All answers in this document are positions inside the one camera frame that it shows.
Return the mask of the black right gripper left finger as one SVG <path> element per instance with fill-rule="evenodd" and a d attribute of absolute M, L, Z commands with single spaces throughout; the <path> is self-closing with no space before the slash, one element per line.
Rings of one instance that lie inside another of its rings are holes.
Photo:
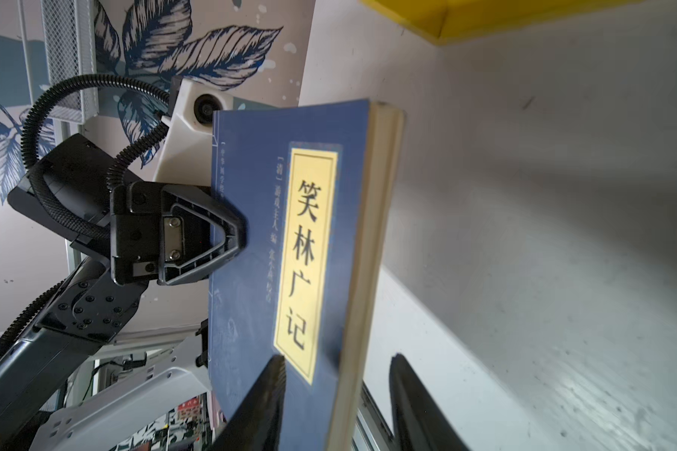
<path fill-rule="evenodd" d="M 285 358 L 276 354 L 208 449 L 278 450 L 286 383 Z"/>

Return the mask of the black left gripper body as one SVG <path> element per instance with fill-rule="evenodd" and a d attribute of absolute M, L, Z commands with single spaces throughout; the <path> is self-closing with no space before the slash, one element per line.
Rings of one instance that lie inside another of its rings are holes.
<path fill-rule="evenodd" d="M 110 194 L 111 276 L 118 285 L 167 283 L 164 187 L 159 182 L 133 182 Z"/>

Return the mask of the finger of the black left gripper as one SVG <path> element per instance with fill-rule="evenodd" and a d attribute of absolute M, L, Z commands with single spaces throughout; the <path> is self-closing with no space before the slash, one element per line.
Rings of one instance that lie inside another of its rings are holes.
<path fill-rule="evenodd" d="M 209 187 L 166 184 L 161 189 L 162 259 L 158 283 L 199 282 L 246 248 L 246 219 Z"/>

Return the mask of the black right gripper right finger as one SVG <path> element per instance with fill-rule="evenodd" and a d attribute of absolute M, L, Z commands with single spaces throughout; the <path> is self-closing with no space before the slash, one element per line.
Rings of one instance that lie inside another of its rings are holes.
<path fill-rule="evenodd" d="M 469 450 L 400 353 L 391 359 L 389 391 L 399 450 Z"/>

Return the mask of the navy book yellow label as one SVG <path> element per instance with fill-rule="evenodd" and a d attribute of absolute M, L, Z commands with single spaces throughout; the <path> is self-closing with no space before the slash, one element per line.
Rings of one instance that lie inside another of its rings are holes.
<path fill-rule="evenodd" d="M 212 188 L 246 246 L 210 278 L 210 380 L 233 417 L 282 356 L 283 450 L 352 444 L 405 122 L 366 99 L 214 119 Z"/>

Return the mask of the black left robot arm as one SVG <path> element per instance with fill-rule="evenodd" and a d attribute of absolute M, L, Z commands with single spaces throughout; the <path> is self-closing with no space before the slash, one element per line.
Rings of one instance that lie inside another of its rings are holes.
<path fill-rule="evenodd" d="M 84 260 L 40 295 L 0 336 L 0 450 L 16 447 L 41 406 L 137 313 L 150 282 L 195 283 L 246 246 L 246 222 L 207 187 L 106 177 L 113 158 L 74 135 L 33 167 L 69 212 L 101 231 L 93 238 L 51 218 L 26 180 L 14 210 L 67 238 Z"/>

